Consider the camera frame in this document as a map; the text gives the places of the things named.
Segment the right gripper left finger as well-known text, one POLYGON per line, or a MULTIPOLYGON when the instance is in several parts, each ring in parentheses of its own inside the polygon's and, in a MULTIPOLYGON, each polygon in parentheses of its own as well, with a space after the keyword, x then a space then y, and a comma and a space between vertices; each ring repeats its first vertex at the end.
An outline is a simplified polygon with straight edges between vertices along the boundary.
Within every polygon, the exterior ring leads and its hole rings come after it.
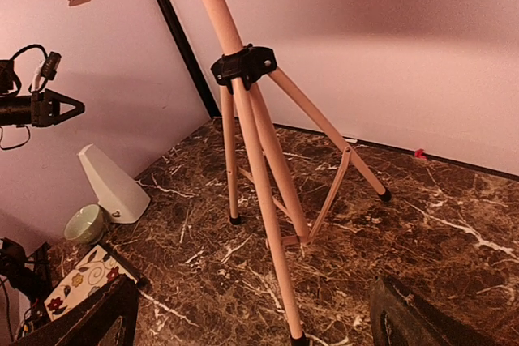
POLYGON ((119 324, 115 345, 132 345, 139 308, 135 282, 117 276, 61 318, 16 340, 14 345, 97 345, 119 324))

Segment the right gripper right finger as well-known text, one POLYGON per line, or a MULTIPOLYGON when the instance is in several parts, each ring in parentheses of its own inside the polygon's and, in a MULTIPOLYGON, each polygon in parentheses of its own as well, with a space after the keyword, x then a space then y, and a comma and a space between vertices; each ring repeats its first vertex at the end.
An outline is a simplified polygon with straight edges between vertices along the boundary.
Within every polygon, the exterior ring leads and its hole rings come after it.
POLYGON ((375 345, 495 345, 489 336, 449 317, 391 275, 370 289, 375 345))

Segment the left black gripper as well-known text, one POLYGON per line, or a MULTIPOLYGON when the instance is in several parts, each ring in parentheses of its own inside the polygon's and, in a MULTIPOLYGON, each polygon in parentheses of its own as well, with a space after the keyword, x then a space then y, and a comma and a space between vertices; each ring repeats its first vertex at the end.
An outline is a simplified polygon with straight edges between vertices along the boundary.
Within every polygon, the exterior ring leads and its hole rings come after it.
POLYGON ((31 99, 31 124, 35 127, 54 126, 85 112, 85 105, 52 90, 33 92, 31 99))

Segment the pink music stand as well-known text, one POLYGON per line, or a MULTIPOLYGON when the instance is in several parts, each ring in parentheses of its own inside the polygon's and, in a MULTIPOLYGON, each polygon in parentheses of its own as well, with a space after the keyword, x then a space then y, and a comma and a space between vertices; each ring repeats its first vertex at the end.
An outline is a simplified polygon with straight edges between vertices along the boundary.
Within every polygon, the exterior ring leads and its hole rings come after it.
POLYGON ((238 166, 234 150, 234 119, 239 120, 259 208, 267 233, 267 246, 272 255, 281 298, 293 345, 309 345, 300 319, 290 279, 285 246, 311 243, 324 221, 340 187, 345 172, 353 165, 387 202, 392 195, 367 167, 333 124, 281 70, 273 51, 244 45, 226 0, 202 0, 220 42, 223 54, 212 66, 220 85, 224 127, 225 163, 229 185, 231 220, 236 221, 238 166), (307 224, 294 182, 270 118, 258 80, 267 75, 328 136, 341 151, 341 163, 317 220, 307 224))

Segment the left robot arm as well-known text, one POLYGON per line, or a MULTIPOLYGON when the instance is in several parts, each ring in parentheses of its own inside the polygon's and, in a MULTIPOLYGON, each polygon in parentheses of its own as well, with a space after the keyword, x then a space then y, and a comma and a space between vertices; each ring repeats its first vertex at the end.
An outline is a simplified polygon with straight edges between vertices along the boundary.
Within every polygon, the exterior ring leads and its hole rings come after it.
POLYGON ((84 113, 82 102, 50 89, 41 88, 30 95, 18 94, 21 81, 13 60, 1 60, 1 125, 56 126, 84 113))

